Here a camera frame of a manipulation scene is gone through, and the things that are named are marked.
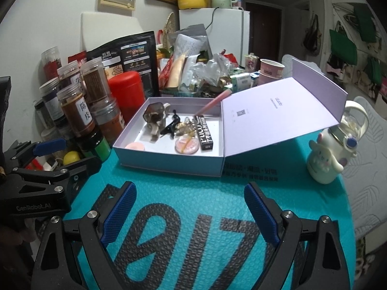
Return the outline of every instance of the refrigerator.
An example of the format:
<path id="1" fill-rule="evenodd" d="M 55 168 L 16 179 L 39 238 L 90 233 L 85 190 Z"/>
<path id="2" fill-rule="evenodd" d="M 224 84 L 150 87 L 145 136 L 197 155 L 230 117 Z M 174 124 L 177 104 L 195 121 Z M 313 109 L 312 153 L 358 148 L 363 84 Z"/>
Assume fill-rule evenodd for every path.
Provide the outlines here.
<path id="1" fill-rule="evenodd" d="M 212 21 L 207 28 L 212 53 L 226 49 L 226 54 L 234 54 L 238 64 L 245 67 L 250 40 L 250 12 L 240 9 L 182 9 L 179 10 L 179 17 L 180 29 L 195 24 L 207 27 Z"/>

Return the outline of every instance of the teal bubble mat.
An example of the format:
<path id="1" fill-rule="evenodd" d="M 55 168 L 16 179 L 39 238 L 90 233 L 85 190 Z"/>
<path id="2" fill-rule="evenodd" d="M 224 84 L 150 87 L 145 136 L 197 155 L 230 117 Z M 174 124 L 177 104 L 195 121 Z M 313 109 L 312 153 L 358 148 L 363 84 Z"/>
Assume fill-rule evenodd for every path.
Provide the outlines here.
<path id="1" fill-rule="evenodd" d="M 317 133 L 227 158 L 221 178 L 122 167 L 113 151 L 90 177 L 66 219 L 81 218 L 113 196 L 125 181 L 137 200 L 107 250 L 128 288 L 250 290 L 273 251 L 260 235 L 243 189 L 255 181 L 269 198 L 302 218 L 338 220 L 353 284 L 355 235 L 341 177 L 316 183 L 306 169 L 308 141 Z M 300 245 L 294 267 L 304 248 Z M 83 250 L 79 262 L 90 289 L 98 289 Z M 290 289 L 293 268 L 283 289 Z"/>

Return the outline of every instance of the yellow ball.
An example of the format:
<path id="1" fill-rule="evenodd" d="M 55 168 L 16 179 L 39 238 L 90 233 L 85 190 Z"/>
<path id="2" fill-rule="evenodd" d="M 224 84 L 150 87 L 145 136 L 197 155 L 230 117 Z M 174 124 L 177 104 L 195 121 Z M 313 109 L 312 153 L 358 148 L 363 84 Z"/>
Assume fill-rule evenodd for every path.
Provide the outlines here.
<path id="1" fill-rule="evenodd" d="M 63 158 L 63 165 L 65 166 L 78 160 L 81 160 L 81 157 L 78 152 L 68 152 Z"/>

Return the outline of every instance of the black food pouch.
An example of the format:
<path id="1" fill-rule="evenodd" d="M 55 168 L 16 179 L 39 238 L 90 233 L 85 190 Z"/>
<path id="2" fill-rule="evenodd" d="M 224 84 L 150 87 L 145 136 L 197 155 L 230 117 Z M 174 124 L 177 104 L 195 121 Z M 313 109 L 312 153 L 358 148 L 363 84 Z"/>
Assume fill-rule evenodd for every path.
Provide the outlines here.
<path id="1" fill-rule="evenodd" d="M 159 97 L 154 32 L 117 38 L 87 52 L 88 61 L 102 57 L 108 79 L 128 71 L 140 74 L 145 97 Z"/>

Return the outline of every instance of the red canister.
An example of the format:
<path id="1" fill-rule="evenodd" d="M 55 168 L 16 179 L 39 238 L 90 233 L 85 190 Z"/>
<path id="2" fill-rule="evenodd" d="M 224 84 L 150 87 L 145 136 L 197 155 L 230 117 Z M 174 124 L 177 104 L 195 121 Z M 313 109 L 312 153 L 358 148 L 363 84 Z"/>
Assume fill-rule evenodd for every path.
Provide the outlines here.
<path id="1" fill-rule="evenodd" d="M 108 83 L 127 124 L 145 102 L 141 76 L 138 72 L 125 72 L 112 77 Z"/>

